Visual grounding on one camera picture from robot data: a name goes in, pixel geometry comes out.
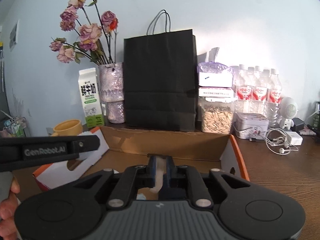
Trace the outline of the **person's left hand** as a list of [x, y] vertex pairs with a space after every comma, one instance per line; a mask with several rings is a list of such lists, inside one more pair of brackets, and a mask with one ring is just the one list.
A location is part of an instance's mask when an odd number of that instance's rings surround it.
[[1, 203], [0, 235], [4, 240], [16, 240], [17, 229], [14, 222], [14, 213], [18, 207], [16, 194], [20, 192], [20, 186], [13, 178], [8, 199]]

